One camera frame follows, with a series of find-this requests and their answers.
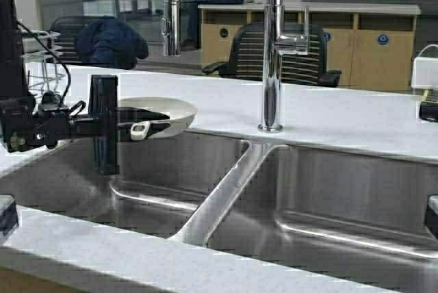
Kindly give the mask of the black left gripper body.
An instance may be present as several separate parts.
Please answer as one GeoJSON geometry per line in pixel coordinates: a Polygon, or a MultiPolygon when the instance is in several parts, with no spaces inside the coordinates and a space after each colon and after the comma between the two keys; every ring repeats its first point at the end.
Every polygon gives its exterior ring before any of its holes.
{"type": "Polygon", "coordinates": [[[94,168],[101,175],[116,175],[118,165],[118,78],[93,75],[88,113],[69,118],[71,138],[92,138],[94,168]]]}

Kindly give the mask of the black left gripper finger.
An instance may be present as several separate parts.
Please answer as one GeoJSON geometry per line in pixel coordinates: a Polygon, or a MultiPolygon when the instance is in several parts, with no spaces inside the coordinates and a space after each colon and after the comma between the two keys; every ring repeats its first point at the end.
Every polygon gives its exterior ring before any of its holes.
{"type": "Polygon", "coordinates": [[[136,107],[118,107],[119,120],[169,120],[167,114],[152,112],[136,107]]]}
{"type": "Polygon", "coordinates": [[[154,134],[170,127],[170,123],[124,123],[118,126],[119,142],[137,142],[150,138],[154,134]]]}

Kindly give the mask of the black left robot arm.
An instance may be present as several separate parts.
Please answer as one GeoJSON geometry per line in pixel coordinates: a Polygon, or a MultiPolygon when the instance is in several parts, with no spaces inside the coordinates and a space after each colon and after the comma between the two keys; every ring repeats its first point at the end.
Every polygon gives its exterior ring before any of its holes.
{"type": "Polygon", "coordinates": [[[53,149],[63,140],[92,138],[95,169],[115,175],[118,143],[141,141],[170,127],[166,114],[118,106],[118,79],[113,75],[91,77],[85,115],[75,115],[65,96],[53,91],[36,102],[23,64],[23,28],[14,0],[1,0],[1,144],[8,152],[53,149]]]}

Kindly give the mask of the robot base corner left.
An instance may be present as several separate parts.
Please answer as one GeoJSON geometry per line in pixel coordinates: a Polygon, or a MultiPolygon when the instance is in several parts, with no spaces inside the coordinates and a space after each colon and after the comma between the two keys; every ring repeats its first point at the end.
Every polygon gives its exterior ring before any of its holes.
{"type": "Polygon", "coordinates": [[[0,239],[1,246],[5,244],[7,239],[19,227],[18,212],[16,208],[16,200],[10,194],[1,195],[1,223],[0,223],[0,239]]]}

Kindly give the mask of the robot base corner right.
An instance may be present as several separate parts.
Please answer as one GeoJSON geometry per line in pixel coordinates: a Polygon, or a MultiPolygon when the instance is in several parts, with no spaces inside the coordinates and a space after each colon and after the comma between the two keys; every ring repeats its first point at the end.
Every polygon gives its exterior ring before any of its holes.
{"type": "Polygon", "coordinates": [[[428,198],[426,206],[426,215],[424,220],[424,226],[430,232],[430,234],[437,239],[438,238],[438,218],[437,218],[437,195],[431,195],[428,198]]]}

